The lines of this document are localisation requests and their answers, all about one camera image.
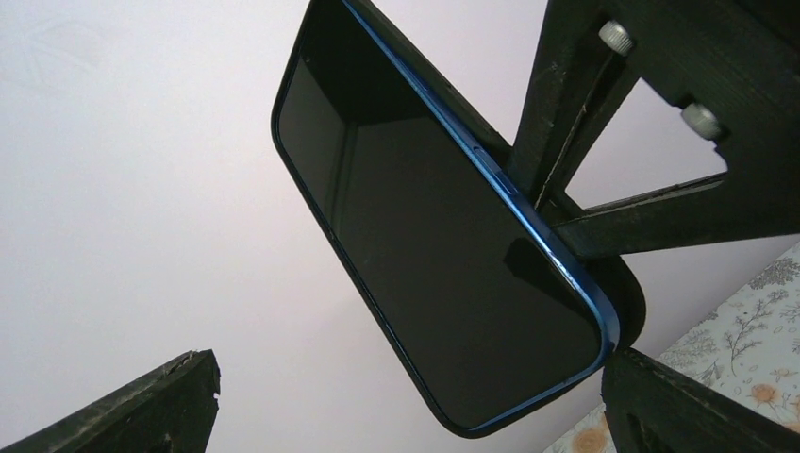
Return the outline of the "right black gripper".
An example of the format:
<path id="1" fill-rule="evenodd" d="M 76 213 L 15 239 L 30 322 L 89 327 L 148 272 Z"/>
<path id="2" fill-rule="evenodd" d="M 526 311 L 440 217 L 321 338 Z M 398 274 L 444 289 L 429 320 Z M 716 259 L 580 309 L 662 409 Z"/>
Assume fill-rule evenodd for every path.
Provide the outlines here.
<path id="1" fill-rule="evenodd" d="M 598 33 L 609 20 L 625 57 Z M 799 232 L 796 1 L 550 1 L 506 165 L 538 210 L 577 167 L 638 81 L 716 144 L 725 171 L 582 210 L 553 230 L 605 258 Z"/>

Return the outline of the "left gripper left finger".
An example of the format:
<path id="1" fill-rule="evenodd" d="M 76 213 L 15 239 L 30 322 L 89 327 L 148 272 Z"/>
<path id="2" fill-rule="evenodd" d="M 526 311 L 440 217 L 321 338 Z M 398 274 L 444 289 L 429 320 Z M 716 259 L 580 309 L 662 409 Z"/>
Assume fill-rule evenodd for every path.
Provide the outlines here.
<path id="1" fill-rule="evenodd" d="M 1 450 L 204 453 L 220 393 L 213 351 L 187 351 Z"/>

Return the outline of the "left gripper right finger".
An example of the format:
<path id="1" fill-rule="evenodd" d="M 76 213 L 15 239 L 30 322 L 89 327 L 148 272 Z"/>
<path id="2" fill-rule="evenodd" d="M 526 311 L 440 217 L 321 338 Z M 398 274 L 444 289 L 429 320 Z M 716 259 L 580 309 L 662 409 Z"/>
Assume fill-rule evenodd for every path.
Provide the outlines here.
<path id="1" fill-rule="evenodd" d="M 797 452 L 799 434 L 633 349 L 614 352 L 601 394 L 618 452 Z"/>

